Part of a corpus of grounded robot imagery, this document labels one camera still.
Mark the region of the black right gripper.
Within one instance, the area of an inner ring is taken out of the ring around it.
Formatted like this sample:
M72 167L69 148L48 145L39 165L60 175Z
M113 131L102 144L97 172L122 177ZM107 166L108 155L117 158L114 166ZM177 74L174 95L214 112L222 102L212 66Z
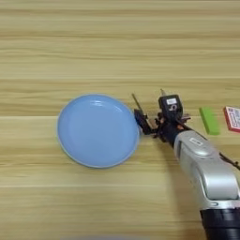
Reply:
M147 122L147 116L144 115L141 110L135 109L134 117L144 135L153 135L155 138L160 138L164 143L168 143L170 146L174 146L178 134L190 130L190 127L183 124L191 119L188 113L183 114L180 118L181 121L175 120L173 122L168 121L160 115L155 119L156 127L150 126Z

